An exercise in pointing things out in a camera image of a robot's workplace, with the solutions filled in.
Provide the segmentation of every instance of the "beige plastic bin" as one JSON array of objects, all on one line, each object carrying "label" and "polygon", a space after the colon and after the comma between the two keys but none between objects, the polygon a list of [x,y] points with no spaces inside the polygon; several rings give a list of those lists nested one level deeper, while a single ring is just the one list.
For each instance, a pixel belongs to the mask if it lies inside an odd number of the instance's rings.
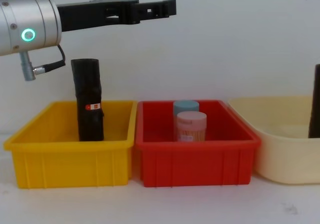
[{"label": "beige plastic bin", "polygon": [[320,139],[308,139],[311,97],[253,97],[230,107],[262,139],[254,168],[284,184],[320,183]]}]

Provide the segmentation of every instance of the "small label sticker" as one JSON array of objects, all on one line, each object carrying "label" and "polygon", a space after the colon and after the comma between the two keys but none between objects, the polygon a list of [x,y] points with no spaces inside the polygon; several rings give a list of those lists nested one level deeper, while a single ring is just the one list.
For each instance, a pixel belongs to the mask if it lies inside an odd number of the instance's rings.
[{"label": "small label sticker", "polygon": [[194,137],[193,136],[187,136],[187,135],[180,135],[179,141],[181,142],[193,142]]},{"label": "small label sticker", "polygon": [[95,104],[87,104],[85,106],[86,110],[96,110],[96,109],[100,109],[101,105],[99,103],[95,103]]}]

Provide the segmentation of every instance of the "red plastic bin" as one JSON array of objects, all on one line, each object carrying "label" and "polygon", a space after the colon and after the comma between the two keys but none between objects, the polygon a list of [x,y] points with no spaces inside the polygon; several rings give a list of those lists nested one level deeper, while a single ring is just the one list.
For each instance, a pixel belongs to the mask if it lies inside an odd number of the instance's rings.
[{"label": "red plastic bin", "polygon": [[202,100],[206,141],[174,142],[173,101],[138,105],[136,147],[145,187],[249,184],[259,137],[223,102]]}]

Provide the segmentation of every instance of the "black cylindrical object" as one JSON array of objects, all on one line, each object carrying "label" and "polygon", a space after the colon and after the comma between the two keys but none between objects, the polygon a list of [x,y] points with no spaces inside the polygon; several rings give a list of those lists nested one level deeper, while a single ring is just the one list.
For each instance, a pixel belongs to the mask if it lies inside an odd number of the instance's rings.
[{"label": "black cylindrical object", "polygon": [[315,66],[309,138],[320,138],[320,64]]},{"label": "black cylindrical object", "polygon": [[80,141],[104,139],[104,113],[101,107],[99,60],[71,60],[77,103]]}]

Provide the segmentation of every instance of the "white table surface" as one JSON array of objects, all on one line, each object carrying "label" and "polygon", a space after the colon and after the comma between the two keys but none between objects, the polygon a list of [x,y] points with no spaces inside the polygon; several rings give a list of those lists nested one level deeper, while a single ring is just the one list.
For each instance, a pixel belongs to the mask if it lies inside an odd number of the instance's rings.
[{"label": "white table surface", "polygon": [[[8,135],[0,135],[2,143]],[[0,149],[0,224],[319,224],[320,185],[20,190]]]}]

